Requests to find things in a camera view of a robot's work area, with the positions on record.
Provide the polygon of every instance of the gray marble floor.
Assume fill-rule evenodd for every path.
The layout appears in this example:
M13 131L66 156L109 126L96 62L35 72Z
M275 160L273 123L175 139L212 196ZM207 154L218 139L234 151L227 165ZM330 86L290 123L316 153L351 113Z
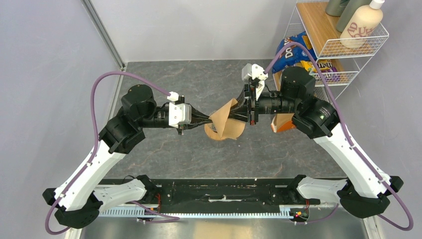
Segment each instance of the gray marble floor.
M236 98L243 86L241 70L246 63L263 67L269 60L216 60L131 62L127 72L140 75L168 91L186 97L196 109L211 114L230 99ZM120 98L138 84L125 77ZM267 80L274 89L272 77ZM154 90L158 105L166 102ZM145 129L146 139L114 166L106 178L147 174L150 178L232 178L232 177L339 177L343 171L313 140L298 130L273 133L273 116L260 116L255 126L246 129L237 140L217 142L209 139L203 127L177 135L175 129Z

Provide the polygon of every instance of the bottle with label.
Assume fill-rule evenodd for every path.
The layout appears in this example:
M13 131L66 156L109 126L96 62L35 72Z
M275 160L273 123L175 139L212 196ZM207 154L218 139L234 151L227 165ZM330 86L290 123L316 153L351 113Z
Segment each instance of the bottle with label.
M371 0L350 0L341 14L335 29L339 32L343 32L356 10L363 5L368 5L369 3L371 3Z
M341 16L350 0L330 0L325 12L330 16Z
M372 0L369 5L358 8L340 36L341 44L350 49L361 47L367 40L362 37L370 36L380 24L383 18L380 8L383 3L384 0Z

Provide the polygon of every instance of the chip bag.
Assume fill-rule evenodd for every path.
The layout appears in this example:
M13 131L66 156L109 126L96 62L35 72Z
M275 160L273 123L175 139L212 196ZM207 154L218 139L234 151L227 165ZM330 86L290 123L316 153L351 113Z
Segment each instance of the chip bag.
M315 52L312 48L311 42L309 41L308 36L306 35L306 32L302 32L298 35L294 35L288 38L285 38L282 42L280 42L280 45L277 47L277 52L280 51L283 46L285 46L289 42L297 42L305 46L309 52L311 53L312 57L316 60L317 56L315 55ZM273 66L272 72L277 73L279 71L282 71L286 66L293 66L294 64L300 62L300 61L309 61L309 57L307 54L298 46L291 46L286 49L285 52L283 52L280 56L280 59L276 61L276 63Z

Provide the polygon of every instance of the wire rack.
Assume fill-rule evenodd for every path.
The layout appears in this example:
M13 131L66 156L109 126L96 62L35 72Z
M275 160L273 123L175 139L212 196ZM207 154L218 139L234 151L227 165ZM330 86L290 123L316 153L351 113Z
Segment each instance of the wire rack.
M330 39L318 55L322 58L373 56L388 39L389 34L380 23L368 37Z
M358 71L327 72L323 73L323 75L329 86L344 86L348 85L358 73ZM316 79L315 86L323 86L321 77L319 77L318 73L310 73L310 75Z
M332 27L332 31L329 35L325 36L327 37L326 40L322 38L324 40L321 41L321 38L318 38L319 41L316 41L310 33L314 33L316 36L319 36L320 31L318 26L315 28L315 22L312 21L312 18L310 17L312 17L313 11L323 11L321 8L324 8L324 2L328 2L328 0L297 0L297 4L295 5L290 17L284 38L306 31L312 46L314 46L317 61L322 59L353 59L355 64L341 64L340 67L337 67L337 69L340 68L339 72L323 73L329 86L345 86L341 93L337 96L339 97L386 42L389 37L389 33L380 23L372 31L370 36L339 39L339 33L335 30L335 23L337 19L329 17L328 22L323 21L326 22L324 27ZM300 3L309 3L309 5L299 5ZM301 15L299 8L302 7L306 7L308 9L306 13L303 13L306 15ZM323 15L320 15L319 12L316 12L316 16L323 17ZM356 62L357 57L363 57L362 60L359 61L359 64ZM328 100L325 89L320 87L323 86L323 84L318 74L311 73L311 75L316 78L316 94L318 97L323 100Z

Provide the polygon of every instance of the wooden shelf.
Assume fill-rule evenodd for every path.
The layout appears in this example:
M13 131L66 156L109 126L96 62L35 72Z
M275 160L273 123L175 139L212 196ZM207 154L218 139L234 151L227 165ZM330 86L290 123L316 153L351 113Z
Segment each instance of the wooden shelf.
M366 43L358 49L349 49L338 41L332 42L332 45L327 45L324 48L325 43L328 40L339 39L341 35L341 33L335 29L340 17L326 14L325 7L327 4L328 2L305 2L296 4L316 55L318 57L329 57L330 55L352 56L364 53L375 53L376 49Z

